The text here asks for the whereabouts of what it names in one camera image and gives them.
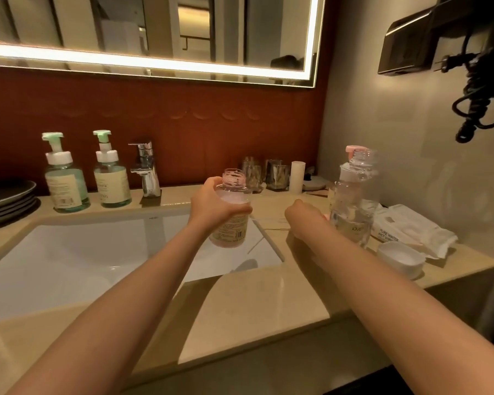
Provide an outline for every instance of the faucet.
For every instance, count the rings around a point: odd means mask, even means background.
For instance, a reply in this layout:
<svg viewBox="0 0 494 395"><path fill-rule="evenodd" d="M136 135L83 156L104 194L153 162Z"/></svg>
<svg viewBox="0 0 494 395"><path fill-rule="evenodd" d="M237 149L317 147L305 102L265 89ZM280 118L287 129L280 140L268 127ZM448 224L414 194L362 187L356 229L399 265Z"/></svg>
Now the faucet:
<svg viewBox="0 0 494 395"><path fill-rule="evenodd" d="M145 198L157 198L161 196L158 174L155 171L154 150L151 147L151 140L143 139L134 141L128 145L136 145L139 155L137 156L137 166L130 169L130 172L137 173L143 180L143 193Z"/></svg>

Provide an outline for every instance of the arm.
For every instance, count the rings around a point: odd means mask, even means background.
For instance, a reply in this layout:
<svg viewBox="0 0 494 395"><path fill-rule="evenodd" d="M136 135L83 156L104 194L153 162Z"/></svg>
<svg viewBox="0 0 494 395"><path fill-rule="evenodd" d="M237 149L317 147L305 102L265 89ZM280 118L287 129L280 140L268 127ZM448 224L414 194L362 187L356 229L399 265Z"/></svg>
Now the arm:
<svg viewBox="0 0 494 395"><path fill-rule="evenodd" d="M297 200L285 212L417 395L494 394L494 346L441 303Z"/></svg>
<svg viewBox="0 0 494 395"><path fill-rule="evenodd" d="M192 198L188 225L156 256L88 307L8 395L101 395L119 390L150 341L205 239L248 204L228 204L208 179Z"/></svg>

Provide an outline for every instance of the sink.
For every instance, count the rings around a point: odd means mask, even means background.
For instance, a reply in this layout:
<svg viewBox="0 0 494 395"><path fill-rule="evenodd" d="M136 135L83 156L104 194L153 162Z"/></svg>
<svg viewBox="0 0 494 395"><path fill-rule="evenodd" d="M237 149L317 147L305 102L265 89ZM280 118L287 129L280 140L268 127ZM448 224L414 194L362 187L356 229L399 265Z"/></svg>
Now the sink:
<svg viewBox="0 0 494 395"><path fill-rule="evenodd" d="M187 224L189 212L189 207L162 207L116 216L69 216L36 226L0 260L0 320L93 301L158 252ZM281 262L249 219L239 247L223 249L207 239L184 281Z"/></svg>

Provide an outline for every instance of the marble countertop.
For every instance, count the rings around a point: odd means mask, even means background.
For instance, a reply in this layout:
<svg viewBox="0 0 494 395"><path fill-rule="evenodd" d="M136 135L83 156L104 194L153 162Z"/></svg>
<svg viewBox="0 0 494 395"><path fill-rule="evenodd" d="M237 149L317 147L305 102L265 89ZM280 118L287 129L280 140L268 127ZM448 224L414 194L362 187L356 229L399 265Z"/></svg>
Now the marble countertop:
<svg viewBox="0 0 494 395"><path fill-rule="evenodd" d="M34 227L49 220L184 205L198 188L198 185L164 188L160 206L143 203L142 191L132 190L132 203L116 210L101 207L98 194L92 193L92 206L70 215L55 212L49 197L41 197L37 211L0 228L0 258ZM253 217L284 256L284 262L183 284L128 385L150 381L351 313L334 284L311 262L308 250L297 246L289 233L284 211L297 197L269 190L250 197ZM302 194L300 198L323 213L328 212L326 198L310 194ZM370 239L369 248L373 250L377 245L375 239ZM429 262L425 264L424 275L416 280L422 288L494 268L494 259L461 244L446 260ZM0 394L5 393L86 306L67 305L0 321Z"/></svg>

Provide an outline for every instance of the plastic bottle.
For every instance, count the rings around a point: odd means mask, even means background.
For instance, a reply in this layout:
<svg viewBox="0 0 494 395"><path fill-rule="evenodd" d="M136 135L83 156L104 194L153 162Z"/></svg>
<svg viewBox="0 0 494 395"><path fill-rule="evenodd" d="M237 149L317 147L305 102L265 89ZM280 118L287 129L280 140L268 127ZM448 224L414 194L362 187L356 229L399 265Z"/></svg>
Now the plastic bottle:
<svg viewBox="0 0 494 395"><path fill-rule="evenodd" d="M340 179L333 187L330 220L344 236L365 247L379 204L377 152L359 146L348 146L346 152L349 162L340 166Z"/></svg>
<svg viewBox="0 0 494 395"><path fill-rule="evenodd" d="M78 212L90 203L82 170L73 164L72 153L62 151L60 132L42 133L42 140L48 141L52 152L46 153L49 166L46 168L46 182L49 187L55 211L60 213Z"/></svg>
<svg viewBox="0 0 494 395"><path fill-rule="evenodd" d="M217 195L230 204L245 204L249 200L245 187L245 174L239 169L225 169L223 173L223 184L217 186ZM248 215L233 216L228 222L213 232L209 239L214 245L223 248L234 248L245 241L247 234Z"/></svg>
<svg viewBox="0 0 494 395"><path fill-rule="evenodd" d="M98 164L95 166L94 175L97 189L100 195L100 204L105 208L118 208L132 202L130 186L126 167L119 165L119 155L112 149L108 135L109 130L95 130L93 132L99 138L97 151Z"/></svg>

